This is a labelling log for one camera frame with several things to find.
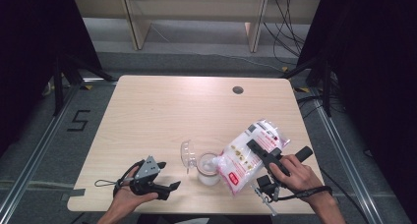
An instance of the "cable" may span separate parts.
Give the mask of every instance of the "cable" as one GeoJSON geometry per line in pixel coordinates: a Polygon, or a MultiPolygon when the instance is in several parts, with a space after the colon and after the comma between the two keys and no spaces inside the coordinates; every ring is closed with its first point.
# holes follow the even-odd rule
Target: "cable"
{"type": "Polygon", "coordinates": [[[304,97],[304,98],[297,99],[297,103],[299,104],[299,103],[307,102],[307,101],[310,101],[310,100],[313,100],[313,99],[322,99],[322,97],[323,97],[322,95],[307,96],[307,97],[304,97]]]}
{"type": "Polygon", "coordinates": [[[280,40],[279,38],[277,38],[277,35],[273,34],[272,31],[270,31],[270,29],[268,28],[267,24],[264,23],[265,28],[267,28],[268,32],[270,33],[270,35],[272,35],[272,37],[274,38],[275,41],[279,42],[282,47],[284,47],[286,50],[288,50],[291,54],[295,55],[296,57],[299,57],[300,55],[295,52],[294,50],[292,50],[290,47],[288,47],[284,42],[282,42],[282,40],[280,40]]]}
{"type": "Polygon", "coordinates": [[[332,188],[329,186],[322,186],[322,187],[312,188],[312,189],[301,191],[301,192],[296,192],[292,196],[279,197],[277,200],[289,200],[295,197],[297,198],[308,197],[308,196],[312,196],[320,192],[329,192],[330,195],[332,196],[332,188]]]}
{"type": "MultiPolygon", "coordinates": [[[[333,102],[332,104],[344,105],[341,89],[338,85],[338,81],[336,77],[330,76],[330,89],[331,89],[330,98],[338,100],[338,102],[333,102]]],[[[343,114],[346,113],[346,109],[344,107],[341,107],[341,109],[336,109],[332,105],[330,105],[330,107],[336,112],[343,113],[343,114]]]]}
{"type": "MultiPolygon", "coordinates": [[[[133,181],[133,180],[134,180],[134,178],[125,178],[125,179],[123,179],[123,181],[121,181],[121,183],[130,182],[130,181],[133,181]]],[[[94,182],[95,187],[107,187],[107,186],[113,186],[113,185],[116,185],[116,184],[118,184],[118,183],[108,181],[108,180],[97,180],[97,181],[94,182]]]]}
{"type": "Polygon", "coordinates": [[[289,4],[290,4],[290,0],[287,0],[287,10],[286,10],[286,12],[285,12],[285,15],[283,14],[283,12],[282,12],[282,10],[281,10],[281,7],[279,6],[279,3],[278,3],[278,0],[275,0],[275,3],[276,3],[276,6],[278,7],[278,10],[279,10],[279,13],[281,14],[281,17],[282,17],[282,20],[283,20],[283,25],[285,24],[286,26],[287,26],[287,28],[288,28],[288,30],[291,32],[291,34],[292,34],[292,38],[291,37],[289,37],[289,36],[287,36],[287,35],[285,35],[284,33],[282,33],[284,36],[286,36],[287,38],[289,38],[289,39],[291,39],[291,40],[293,40],[294,41],[294,43],[295,43],[295,45],[296,46],[298,46],[298,50],[299,51],[301,51],[301,48],[300,48],[300,46],[299,46],[299,43],[298,42],[301,42],[302,44],[304,44],[304,39],[303,38],[301,38],[300,36],[298,36],[297,34],[295,34],[295,32],[294,32],[294,30],[293,30],[293,28],[292,28],[292,23],[291,23],[291,14],[290,14],[290,12],[289,12],[289,4]],[[287,14],[288,14],[288,19],[289,19],[289,23],[290,23],[290,25],[288,24],[288,22],[286,21],[286,17],[287,17],[287,14]]]}
{"type": "Polygon", "coordinates": [[[276,28],[278,29],[278,34],[282,34],[283,36],[285,36],[286,38],[293,40],[293,38],[291,38],[290,36],[288,36],[287,34],[285,34],[284,32],[282,32],[282,28],[284,27],[284,23],[281,24],[281,27],[278,27],[278,24],[275,23],[276,28]]]}
{"type": "MultiPolygon", "coordinates": [[[[162,37],[162,38],[163,38],[166,42],[168,42],[168,43],[172,43],[172,42],[171,42],[168,38],[166,38],[165,36],[163,36],[163,35],[159,32],[159,30],[157,30],[157,29],[156,29],[153,25],[150,25],[150,27],[151,27],[154,31],[156,31],[156,33],[157,33],[158,35],[160,35],[160,37],[162,37]]],[[[196,55],[201,55],[201,56],[220,56],[220,57],[225,57],[225,58],[230,58],[230,59],[243,60],[243,61],[246,61],[246,62],[248,62],[248,63],[254,64],[254,65],[259,65],[259,66],[263,66],[263,67],[273,68],[273,69],[275,69],[275,70],[277,70],[277,71],[279,71],[279,72],[281,72],[281,73],[284,73],[284,71],[282,71],[282,70],[280,70],[280,69],[276,68],[275,66],[272,66],[272,65],[266,65],[266,64],[261,64],[261,63],[256,63],[256,62],[250,61],[250,60],[245,59],[245,58],[242,58],[242,57],[230,56],[230,55],[221,55],[221,54],[202,54],[202,53],[197,53],[197,52],[193,52],[193,51],[184,51],[184,50],[180,50],[180,49],[177,49],[177,48],[175,48],[175,47],[172,47],[172,48],[173,48],[174,50],[178,51],[178,52],[187,53],[187,54],[196,54],[196,55]]]]}
{"type": "Polygon", "coordinates": [[[311,113],[313,113],[315,110],[317,110],[318,108],[323,107],[323,104],[317,106],[316,108],[314,108],[312,111],[310,111],[308,114],[306,114],[305,116],[303,116],[303,119],[306,119],[311,113]]]}
{"type": "Polygon", "coordinates": [[[302,108],[302,107],[304,106],[304,104],[306,104],[306,103],[307,103],[307,101],[304,101],[304,102],[303,102],[303,104],[302,104],[301,106],[299,106],[299,107],[298,107],[298,109],[300,109],[300,110],[301,110],[301,108],[302,108]]]}
{"type": "Polygon", "coordinates": [[[353,203],[359,213],[362,215],[366,223],[369,223],[368,218],[366,218],[365,213],[363,212],[362,208],[353,200],[353,198],[337,183],[321,166],[319,166],[320,171],[322,171],[343,193],[344,195],[353,203]]]}
{"type": "Polygon", "coordinates": [[[276,45],[276,40],[274,40],[274,41],[273,41],[273,46],[272,46],[273,57],[275,57],[275,59],[276,59],[278,62],[282,63],[282,64],[295,65],[295,64],[293,64],[293,63],[288,63],[288,62],[285,62],[285,61],[283,61],[283,60],[280,60],[280,59],[278,58],[278,56],[276,56],[276,53],[275,53],[275,45],[276,45]]]}
{"type": "Polygon", "coordinates": [[[72,222],[71,222],[71,224],[74,224],[74,223],[76,223],[84,214],[86,214],[85,212],[82,212],[80,215],[78,215],[78,217],[76,217],[72,222]]]}

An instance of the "plastic bag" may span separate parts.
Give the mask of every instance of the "plastic bag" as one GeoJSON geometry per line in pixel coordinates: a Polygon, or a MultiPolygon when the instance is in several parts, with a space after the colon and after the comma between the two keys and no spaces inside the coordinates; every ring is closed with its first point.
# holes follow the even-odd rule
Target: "plastic bag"
{"type": "Polygon", "coordinates": [[[290,142],[266,119],[253,123],[233,140],[215,158],[215,163],[218,173],[234,195],[264,167],[258,155],[246,145],[250,140],[256,141],[267,152],[273,151],[276,147],[283,150],[290,142]]]}

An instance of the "black cable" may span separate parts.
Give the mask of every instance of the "black cable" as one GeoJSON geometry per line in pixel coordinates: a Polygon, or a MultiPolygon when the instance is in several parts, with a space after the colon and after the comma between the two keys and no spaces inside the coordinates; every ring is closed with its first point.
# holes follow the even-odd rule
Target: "black cable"
{"type": "MultiPolygon", "coordinates": [[[[287,13],[288,13],[288,10],[287,10],[287,12],[285,13],[285,16],[282,16],[282,19],[283,20],[285,20],[286,19],[286,15],[287,15],[287,13]]],[[[276,26],[276,28],[278,29],[278,34],[282,34],[283,36],[285,36],[286,38],[288,38],[288,39],[290,39],[290,40],[294,40],[293,38],[291,38],[290,36],[288,36],[287,34],[285,34],[284,32],[282,32],[282,28],[284,27],[284,22],[282,22],[282,24],[281,24],[281,27],[278,27],[278,24],[277,23],[275,23],[275,26],[276,26]]]]}
{"type": "Polygon", "coordinates": [[[331,108],[332,110],[334,110],[334,111],[338,112],[338,113],[342,113],[342,114],[345,114],[345,113],[346,113],[346,112],[345,112],[345,110],[341,111],[341,110],[339,110],[339,109],[334,108],[332,105],[330,105],[330,108],[331,108]]]}
{"type": "Polygon", "coordinates": [[[288,21],[289,21],[289,27],[288,27],[288,29],[290,30],[290,32],[292,34],[292,37],[294,39],[294,44],[295,44],[295,47],[297,47],[298,53],[301,53],[301,47],[300,47],[300,45],[298,44],[298,41],[295,38],[294,29],[292,28],[291,12],[289,12],[289,4],[290,4],[290,1],[291,0],[287,0],[287,11],[288,11],[288,21]]]}
{"type": "Polygon", "coordinates": [[[317,106],[316,108],[314,108],[312,111],[310,111],[308,114],[306,114],[305,116],[303,116],[303,119],[306,119],[311,113],[313,113],[315,110],[317,110],[318,108],[323,107],[323,104],[317,106]]]}
{"type": "Polygon", "coordinates": [[[343,193],[344,195],[353,203],[359,213],[362,215],[366,223],[369,223],[368,218],[366,217],[365,213],[363,212],[362,208],[353,200],[353,198],[337,183],[321,166],[319,166],[320,171],[322,171],[343,193]]]}
{"type": "Polygon", "coordinates": [[[323,98],[322,95],[307,96],[307,97],[304,97],[304,98],[297,99],[297,103],[302,103],[302,102],[310,101],[310,100],[313,100],[313,99],[322,99],[322,98],[323,98]]]}
{"type": "Polygon", "coordinates": [[[297,197],[297,198],[308,197],[308,196],[312,196],[312,195],[314,195],[316,193],[320,193],[320,192],[329,192],[330,195],[332,196],[332,189],[331,189],[330,186],[321,186],[321,187],[312,188],[312,189],[309,189],[309,190],[294,193],[294,195],[292,195],[292,196],[279,197],[277,199],[277,201],[289,200],[289,199],[292,199],[292,198],[295,198],[295,197],[297,197]]]}
{"type": "Polygon", "coordinates": [[[270,31],[270,29],[268,28],[268,26],[267,26],[267,24],[266,23],[264,23],[264,26],[267,28],[267,30],[268,30],[268,32],[270,33],[270,35],[272,35],[272,37],[277,41],[277,42],[279,42],[281,45],[282,45],[282,47],[284,47],[286,50],[288,50],[291,54],[293,54],[293,55],[295,55],[295,56],[297,56],[297,57],[299,57],[300,55],[297,53],[297,52],[295,52],[294,50],[292,50],[291,48],[289,48],[284,42],[282,42],[282,40],[280,40],[279,38],[277,38],[276,37],[276,35],[275,34],[273,34],[272,33],[272,31],[270,31]]]}
{"type": "Polygon", "coordinates": [[[286,14],[288,13],[289,21],[291,23],[291,18],[290,18],[291,14],[289,13],[289,1],[290,0],[287,0],[287,11],[285,12],[285,15],[284,15],[282,10],[281,10],[281,7],[279,6],[278,0],[275,0],[276,6],[278,7],[278,10],[279,10],[279,13],[281,13],[281,16],[282,16],[282,19],[283,19],[283,24],[285,24],[287,26],[287,28],[290,30],[291,34],[293,35],[293,38],[291,38],[287,35],[286,36],[291,40],[295,40],[295,41],[298,41],[298,42],[301,42],[302,44],[304,44],[305,40],[303,38],[301,38],[300,36],[298,36],[297,34],[295,34],[295,32],[292,28],[292,24],[289,25],[288,22],[286,21],[286,14]]]}
{"type": "Polygon", "coordinates": [[[86,214],[85,212],[82,212],[80,215],[78,215],[78,217],[76,217],[76,219],[74,219],[71,224],[76,223],[84,214],[86,214]]]}
{"type": "Polygon", "coordinates": [[[282,34],[283,36],[285,36],[285,37],[287,37],[287,38],[289,38],[289,39],[292,39],[291,37],[289,37],[288,35],[286,35],[284,32],[282,32],[282,27],[284,26],[284,23],[282,23],[281,24],[281,27],[279,28],[278,27],[278,25],[277,24],[275,24],[275,26],[276,26],[276,28],[278,29],[278,33],[276,34],[276,36],[274,37],[274,41],[273,41],[273,55],[275,56],[275,58],[277,58],[276,57],[276,55],[275,55],[275,45],[276,45],[276,43],[279,41],[279,43],[285,48],[285,49],[287,49],[288,51],[292,51],[292,49],[288,46],[288,45],[286,45],[285,43],[283,43],[280,39],[279,39],[279,35],[280,34],[282,34]]]}
{"type": "Polygon", "coordinates": [[[275,59],[276,59],[278,62],[282,63],[282,64],[295,65],[295,64],[293,64],[293,63],[289,63],[289,62],[285,62],[285,61],[283,61],[283,60],[280,60],[280,59],[278,58],[278,56],[276,56],[276,53],[275,53],[275,45],[276,45],[276,40],[274,40],[274,41],[273,41],[273,46],[272,46],[272,52],[273,52],[273,56],[275,57],[275,59]]]}
{"type": "Polygon", "coordinates": [[[300,107],[298,107],[298,109],[300,109],[301,110],[301,108],[305,105],[307,103],[307,101],[304,101],[303,102],[303,104],[300,106],[300,107]]]}

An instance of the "human hand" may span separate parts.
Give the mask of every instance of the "human hand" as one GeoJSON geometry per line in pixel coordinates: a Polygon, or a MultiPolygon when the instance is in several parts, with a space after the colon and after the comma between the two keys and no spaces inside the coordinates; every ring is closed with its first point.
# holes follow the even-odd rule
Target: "human hand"
{"type": "MultiPolygon", "coordinates": [[[[289,171],[289,177],[274,163],[269,165],[270,171],[276,179],[285,184],[292,192],[301,192],[323,185],[312,168],[301,164],[295,155],[283,156],[280,162],[289,171]]],[[[345,223],[337,203],[328,192],[316,193],[301,199],[310,204],[322,223],[345,223]]]]}
{"type": "MultiPolygon", "coordinates": [[[[301,192],[323,185],[312,168],[308,165],[301,164],[295,155],[285,155],[281,158],[280,162],[290,173],[289,177],[282,173],[276,164],[273,163],[269,165],[270,171],[276,179],[285,184],[292,192],[301,192]]],[[[316,196],[309,196],[302,198],[302,200],[311,203],[314,202],[315,198],[316,196]]]]}
{"type": "MultiPolygon", "coordinates": [[[[139,169],[132,169],[127,178],[132,178],[139,169]]],[[[139,205],[157,198],[157,193],[149,193],[143,196],[137,196],[129,188],[129,182],[123,182],[121,188],[116,193],[107,212],[98,220],[98,224],[118,223],[124,217],[132,213],[139,205]]]]}

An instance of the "wrist strap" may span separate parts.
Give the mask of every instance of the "wrist strap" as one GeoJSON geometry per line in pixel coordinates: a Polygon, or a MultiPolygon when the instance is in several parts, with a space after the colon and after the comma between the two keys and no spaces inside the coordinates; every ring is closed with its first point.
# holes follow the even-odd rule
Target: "wrist strap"
{"type": "Polygon", "coordinates": [[[322,187],[317,187],[317,188],[312,188],[309,190],[297,192],[297,193],[294,193],[294,195],[292,196],[279,197],[278,200],[288,200],[288,199],[295,198],[295,197],[297,198],[308,197],[308,196],[312,196],[320,192],[329,192],[330,195],[332,196],[333,190],[329,186],[322,186],[322,187]]]}
{"type": "Polygon", "coordinates": [[[139,166],[139,169],[141,168],[141,162],[143,161],[139,161],[137,163],[135,163],[134,165],[132,165],[124,174],[123,176],[117,180],[116,184],[114,185],[114,189],[113,189],[113,197],[116,196],[117,192],[120,190],[120,188],[122,188],[122,184],[123,181],[125,180],[125,178],[128,176],[128,174],[136,167],[139,166]]]}

